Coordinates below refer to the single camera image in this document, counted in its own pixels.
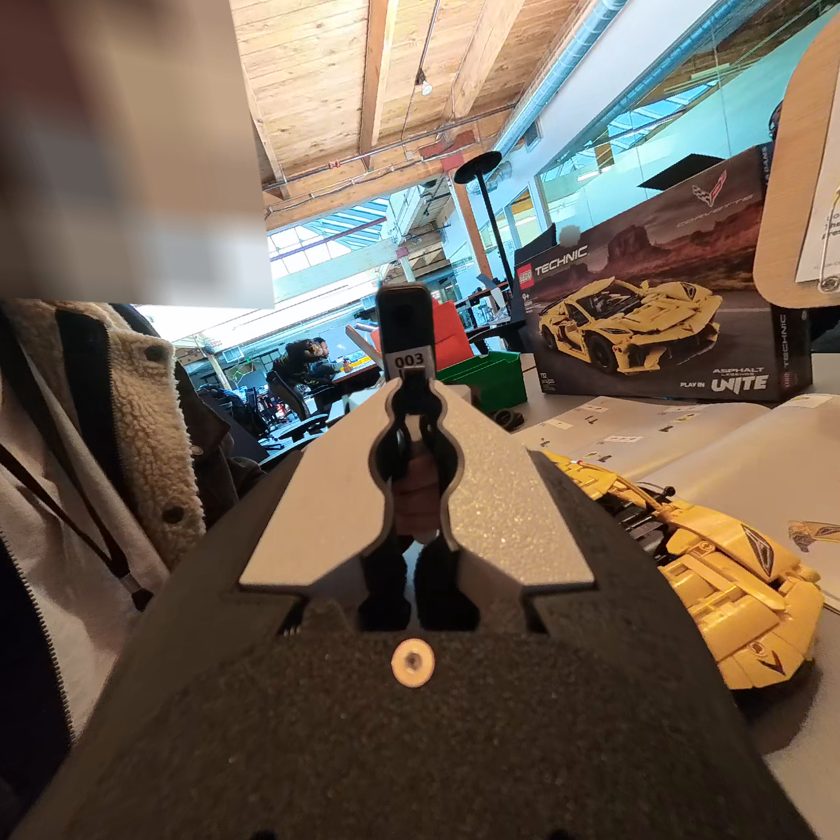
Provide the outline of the green storage bin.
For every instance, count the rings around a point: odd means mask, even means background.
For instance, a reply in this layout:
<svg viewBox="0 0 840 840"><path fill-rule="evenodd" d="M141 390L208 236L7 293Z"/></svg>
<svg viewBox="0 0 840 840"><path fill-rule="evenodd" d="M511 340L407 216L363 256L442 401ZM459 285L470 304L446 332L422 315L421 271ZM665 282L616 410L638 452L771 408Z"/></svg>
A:
<svg viewBox="0 0 840 840"><path fill-rule="evenodd" d="M480 408L494 413L528 401L519 353L491 350L444 368L437 378L448 385L467 385Z"/></svg>

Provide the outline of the black office chair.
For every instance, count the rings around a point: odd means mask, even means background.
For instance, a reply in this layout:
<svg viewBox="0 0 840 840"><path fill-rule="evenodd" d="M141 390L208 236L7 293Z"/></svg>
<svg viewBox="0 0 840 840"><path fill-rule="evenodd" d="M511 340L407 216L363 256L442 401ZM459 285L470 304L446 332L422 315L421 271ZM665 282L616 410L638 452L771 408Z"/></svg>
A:
<svg viewBox="0 0 840 840"><path fill-rule="evenodd" d="M304 406L300 415L287 402L254 387L233 391L202 385L197 394L229 425L227 453L258 464L304 448L328 430L329 413L309 413Z"/></svg>
<svg viewBox="0 0 840 840"><path fill-rule="evenodd" d="M509 352L523 354L530 352L528 342L522 337L522 330L525 329L526 323L523 318L506 318L473 329L465 329L465 334L478 355L488 355L490 350L487 342L490 339L499 339L504 342Z"/></svg>

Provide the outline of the yellow toy brick car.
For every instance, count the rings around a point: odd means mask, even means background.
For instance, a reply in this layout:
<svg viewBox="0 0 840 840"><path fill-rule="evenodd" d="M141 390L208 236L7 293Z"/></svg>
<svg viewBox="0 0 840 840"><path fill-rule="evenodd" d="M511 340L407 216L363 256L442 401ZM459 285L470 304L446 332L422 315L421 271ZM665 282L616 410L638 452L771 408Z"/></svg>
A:
<svg viewBox="0 0 840 840"><path fill-rule="evenodd" d="M602 465L544 454L655 562L730 690L791 680L812 661L820 575L744 521Z"/></svg>

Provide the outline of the toy car box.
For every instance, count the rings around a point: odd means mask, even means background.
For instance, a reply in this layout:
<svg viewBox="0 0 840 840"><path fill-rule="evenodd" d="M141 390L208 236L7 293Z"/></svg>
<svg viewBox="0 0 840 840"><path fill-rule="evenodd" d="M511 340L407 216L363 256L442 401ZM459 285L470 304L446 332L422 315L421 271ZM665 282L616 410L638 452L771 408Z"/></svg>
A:
<svg viewBox="0 0 840 840"><path fill-rule="evenodd" d="M805 309L753 278L774 144L518 259L543 394L782 403L813 383Z"/></svg>

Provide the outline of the black brick beam piece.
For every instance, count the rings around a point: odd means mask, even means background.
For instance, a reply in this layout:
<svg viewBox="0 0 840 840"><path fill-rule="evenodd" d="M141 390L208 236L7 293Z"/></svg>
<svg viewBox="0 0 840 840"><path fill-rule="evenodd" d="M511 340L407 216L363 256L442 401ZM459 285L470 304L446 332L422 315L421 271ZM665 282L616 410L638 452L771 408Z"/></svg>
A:
<svg viewBox="0 0 840 840"><path fill-rule="evenodd" d="M427 416L432 410L433 394L425 373L408 371L402 377L402 383L394 396L398 411L403 416Z"/></svg>

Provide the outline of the metal ceiling duct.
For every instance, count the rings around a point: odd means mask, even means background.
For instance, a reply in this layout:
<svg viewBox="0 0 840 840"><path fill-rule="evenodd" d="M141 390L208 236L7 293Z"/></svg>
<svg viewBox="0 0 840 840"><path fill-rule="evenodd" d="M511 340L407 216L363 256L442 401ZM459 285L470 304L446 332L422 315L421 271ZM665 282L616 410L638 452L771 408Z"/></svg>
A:
<svg viewBox="0 0 840 840"><path fill-rule="evenodd" d="M510 118L499 131L493 150L508 154L556 95L571 73L628 1L585 2L573 24L561 33L532 83L520 96Z"/></svg>

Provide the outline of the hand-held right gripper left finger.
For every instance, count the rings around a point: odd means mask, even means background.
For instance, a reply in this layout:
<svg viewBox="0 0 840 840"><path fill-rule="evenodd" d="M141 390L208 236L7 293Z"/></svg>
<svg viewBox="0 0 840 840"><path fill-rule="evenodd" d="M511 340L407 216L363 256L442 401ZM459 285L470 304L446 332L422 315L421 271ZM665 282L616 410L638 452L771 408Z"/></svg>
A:
<svg viewBox="0 0 840 840"><path fill-rule="evenodd" d="M407 466L390 381L303 452L238 578L247 592L335 601L365 631L406 629L392 482Z"/></svg>

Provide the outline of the person's left hand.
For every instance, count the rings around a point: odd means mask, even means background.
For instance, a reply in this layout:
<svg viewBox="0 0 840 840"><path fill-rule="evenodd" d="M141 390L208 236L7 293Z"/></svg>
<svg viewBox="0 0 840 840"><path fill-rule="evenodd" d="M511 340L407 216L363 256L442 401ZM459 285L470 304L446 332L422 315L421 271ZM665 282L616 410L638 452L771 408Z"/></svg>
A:
<svg viewBox="0 0 840 840"><path fill-rule="evenodd" d="M413 455L404 474L392 481L396 534L420 544L440 530L440 485L437 463L427 451Z"/></svg>

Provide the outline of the red storage bin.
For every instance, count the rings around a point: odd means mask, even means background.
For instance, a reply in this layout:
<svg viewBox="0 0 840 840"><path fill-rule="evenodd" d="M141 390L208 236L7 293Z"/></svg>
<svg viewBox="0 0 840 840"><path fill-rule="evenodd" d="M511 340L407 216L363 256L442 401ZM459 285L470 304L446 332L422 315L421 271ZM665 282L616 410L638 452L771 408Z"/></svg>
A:
<svg viewBox="0 0 840 840"><path fill-rule="evenodd" d="M473 351L467 340L466 330L455 309L455 304L452 302L439 303L433 297L432 299L435 334L435 379L437 379L438 372L450 365L472 358ZM378 318L377 328L373 332L373 342L375 348L380 352Z"/></svg>

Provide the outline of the wooden sign board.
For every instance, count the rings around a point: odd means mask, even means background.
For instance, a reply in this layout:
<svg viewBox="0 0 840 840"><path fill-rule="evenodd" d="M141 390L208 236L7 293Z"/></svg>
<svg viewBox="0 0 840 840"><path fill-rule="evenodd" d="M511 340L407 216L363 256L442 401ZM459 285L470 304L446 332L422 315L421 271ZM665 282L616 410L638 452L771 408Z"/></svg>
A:
<svg viewBox="0 0 840 840"><path fill-rule="evenodd" d="M794 70L775 138L752 273L759 294L781 308L838 305L838 290L825 293L814 281L795 282L826 136L838 113L838 65L835 15Z"/></svg>

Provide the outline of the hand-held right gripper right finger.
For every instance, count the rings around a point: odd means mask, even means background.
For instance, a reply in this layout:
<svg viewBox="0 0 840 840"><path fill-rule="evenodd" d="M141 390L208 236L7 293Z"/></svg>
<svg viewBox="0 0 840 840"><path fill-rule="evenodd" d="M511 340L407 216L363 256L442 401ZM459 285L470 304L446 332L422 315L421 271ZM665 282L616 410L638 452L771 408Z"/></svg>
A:
<svg viewBox="0 0 840 840"><path fill-rule="evenodd" d="M430 632L541 632L533 600L591 589L559 501L558 470L474 408L429 386L423 441L436 461L440 533L417 561L417 620Z"/></svg>

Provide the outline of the black floor lamp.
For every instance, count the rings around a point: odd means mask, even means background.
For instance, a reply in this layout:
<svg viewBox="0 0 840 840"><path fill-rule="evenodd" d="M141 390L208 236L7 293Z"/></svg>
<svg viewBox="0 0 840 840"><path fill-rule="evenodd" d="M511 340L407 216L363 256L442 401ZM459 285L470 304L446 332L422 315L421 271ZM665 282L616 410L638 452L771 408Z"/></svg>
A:
<svg viewBox="0 0 840 840"><path fill-rule="evenodd" d="M498 150L489 150L470 161L463 163L455 172L455 183L460 186L467 186L472 182L477 182L479 186L479 193L482 197L486 208L486 213L490 221L490 227L493 237L496 241L497 250L504 269L505 277L509 287L513 287L514 277L509 266L507 253L504 244L501 240L500 230L497 224L496 215L489 198L489 190L487 187L486 177L492 174L498 168L502 161L502 154Z"/></svg>

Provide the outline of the grey desk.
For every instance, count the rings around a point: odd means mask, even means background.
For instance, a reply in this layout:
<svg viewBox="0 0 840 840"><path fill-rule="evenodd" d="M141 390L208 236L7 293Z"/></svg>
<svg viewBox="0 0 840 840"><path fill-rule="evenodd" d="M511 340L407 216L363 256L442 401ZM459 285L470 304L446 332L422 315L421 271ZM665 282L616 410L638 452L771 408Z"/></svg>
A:
<svg viewBox="0 0 840 840"><path fill-rule="evenodd" d="M801 395L838 396L838 356L818 354L813 379L822 389L815 391L810 387ZM530 395L524 428L594 398ZM812 661L782 684L764 689L730 689L730 693L747 719L765 762L815 835L838 838L838 612L826 602L821 576L818 584L825 603L817 624Z"/></svg>

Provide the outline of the instruction booklet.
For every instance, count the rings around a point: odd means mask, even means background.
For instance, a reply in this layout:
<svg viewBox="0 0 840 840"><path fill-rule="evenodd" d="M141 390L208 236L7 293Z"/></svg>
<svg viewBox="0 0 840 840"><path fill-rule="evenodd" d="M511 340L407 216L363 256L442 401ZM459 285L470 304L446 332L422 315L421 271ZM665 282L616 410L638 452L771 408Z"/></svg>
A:
<svg viewBox="0 0 840 840"><path fill-rule="evenodd" d="M838 395L798 395L775 408L603 396L514 436L746 522L819 573L838 612Z"/></svg>

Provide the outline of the white paper notice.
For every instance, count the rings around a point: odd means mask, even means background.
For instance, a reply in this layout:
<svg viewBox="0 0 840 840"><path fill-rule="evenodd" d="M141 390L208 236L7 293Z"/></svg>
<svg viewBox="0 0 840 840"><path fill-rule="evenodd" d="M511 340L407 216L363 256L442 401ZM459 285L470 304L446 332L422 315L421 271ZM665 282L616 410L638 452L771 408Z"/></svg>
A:
<svg viewBox="0 0 840 840"><path fill-rule="evenodd" d="M819 291L838 291L839 134L830 125L795 282L814 281Z"/></svg>

